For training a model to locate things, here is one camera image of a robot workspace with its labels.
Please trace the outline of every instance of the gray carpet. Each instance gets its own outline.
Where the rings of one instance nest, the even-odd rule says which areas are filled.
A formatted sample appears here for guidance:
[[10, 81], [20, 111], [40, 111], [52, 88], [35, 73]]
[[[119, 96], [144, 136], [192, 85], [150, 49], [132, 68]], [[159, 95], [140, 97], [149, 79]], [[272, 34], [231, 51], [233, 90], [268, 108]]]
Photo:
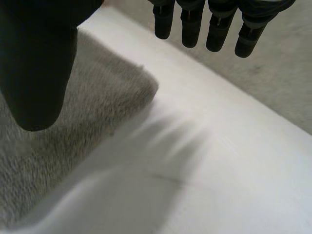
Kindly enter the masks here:
[[142, 67], [79, 32], [64, 107], [54, 126], [28, 133], [0, 95], [0, 221], [12, 228], [105, 137], [154, 98], [157, 82]]
[[[148, 29], [154, 29], [153, 6], [147, 0], [109, 2]], [[181, 43], [180, 14], [181, 8], [176, 4], [170, 43], [312, 134], [312, 0], [297, 0], [280, 13], [269, 23], [253, 54], [246, 59], [234, 54], [242, 26], [240, 12], [218, 53], [205, 47], [211, 17], [208, 4], [194, 49], [187, 49]]]

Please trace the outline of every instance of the fuzzy fabric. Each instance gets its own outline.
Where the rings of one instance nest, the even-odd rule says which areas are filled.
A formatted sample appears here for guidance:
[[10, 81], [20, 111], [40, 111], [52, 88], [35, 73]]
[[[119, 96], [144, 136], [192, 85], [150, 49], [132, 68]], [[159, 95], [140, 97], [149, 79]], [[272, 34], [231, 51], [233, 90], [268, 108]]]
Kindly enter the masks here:
[[0, 95], [0, 222], [13, 227], [105, 137], [154, 98], [157, 82], [142, 67], [79, 32], [61, 114], [51, 128], [19, 128]]

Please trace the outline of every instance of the white table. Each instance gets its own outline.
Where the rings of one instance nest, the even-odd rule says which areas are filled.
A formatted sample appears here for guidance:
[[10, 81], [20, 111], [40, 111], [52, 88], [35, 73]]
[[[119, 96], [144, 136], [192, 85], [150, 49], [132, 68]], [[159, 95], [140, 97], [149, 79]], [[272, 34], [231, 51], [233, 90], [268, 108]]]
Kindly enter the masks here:
[[159, 92], [12, 233], [312, 234], [312, 136], [112, 8], [81, 28]]

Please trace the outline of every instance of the black robot finger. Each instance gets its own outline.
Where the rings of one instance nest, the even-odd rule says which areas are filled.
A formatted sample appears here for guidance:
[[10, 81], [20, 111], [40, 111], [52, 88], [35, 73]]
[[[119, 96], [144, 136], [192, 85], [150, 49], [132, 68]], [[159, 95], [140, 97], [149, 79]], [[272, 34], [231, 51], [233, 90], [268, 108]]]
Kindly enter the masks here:
[[193, 48], [198, 42], [206, 0], [177, 0], [182, 7], [182, 44]]
[[209, 0], [212, 12], [206, 48], [211, 52], [221, 50], [237, 10], [237, 0]]
[[176, 0], [152, 0], [155, 16], [155, 36], [167, 39], [171, 32]]

